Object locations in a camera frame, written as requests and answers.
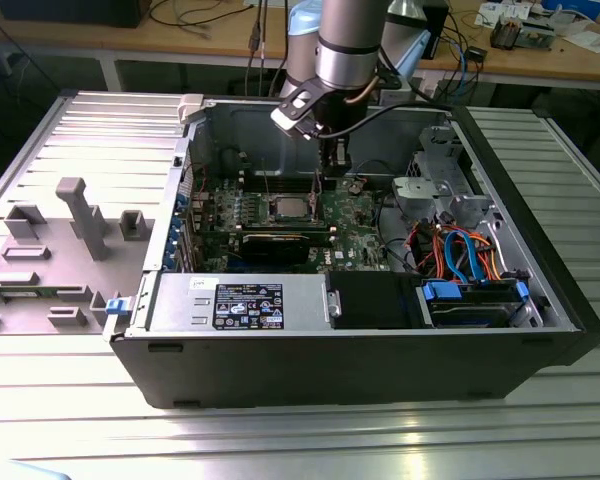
sticker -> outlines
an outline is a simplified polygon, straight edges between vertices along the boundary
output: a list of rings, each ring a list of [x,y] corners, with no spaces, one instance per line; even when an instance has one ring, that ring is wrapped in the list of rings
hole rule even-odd
[[[213,313],[216,330],[284,328],[282,285],[226,285],[217,284],[218,279],[211,280],[216,282]]]
[[[193,277],[189,280],[189,290],[213,290],[220,282],[219,278]]]

blue latch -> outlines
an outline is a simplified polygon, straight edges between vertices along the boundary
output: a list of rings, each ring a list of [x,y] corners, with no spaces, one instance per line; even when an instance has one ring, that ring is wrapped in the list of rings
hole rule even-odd
[[[424,298],[433,300],[458,300],[462,298],[460,287],[453,282],[427,282],[423,288]]]
[[[516,289],[518,290],[518,293],[520,294],[520,297],[522,297],[523,300],[529,298],[529,289],[523,282],[517,282]]]
[[[107,300],[104,311],[107,315],[128,315],[131,313],[133,297],[120,297]]]

motherboard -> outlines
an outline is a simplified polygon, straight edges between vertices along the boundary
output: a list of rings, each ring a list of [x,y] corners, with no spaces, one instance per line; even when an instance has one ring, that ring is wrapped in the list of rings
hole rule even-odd
[[[389,270],[377,192],[363,180],[209,179],[191,194],[175,270],[320,273]]]

white table leg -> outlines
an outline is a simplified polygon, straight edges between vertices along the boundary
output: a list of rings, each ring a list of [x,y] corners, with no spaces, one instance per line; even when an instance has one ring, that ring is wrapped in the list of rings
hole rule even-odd
[[[110,92],[122,92],[122,80],[118,74],[116,67],[116,61],[112,55],[101,56],[98,58],[100,61],[100,68],[102,69],[102,75],[107,85],[107,90]]]

power supply label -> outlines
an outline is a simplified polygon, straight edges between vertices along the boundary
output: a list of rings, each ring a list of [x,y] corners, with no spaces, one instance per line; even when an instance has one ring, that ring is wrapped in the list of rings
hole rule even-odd
[[[213,310],[216,330],[284,328],[282,285],[219,284]]]

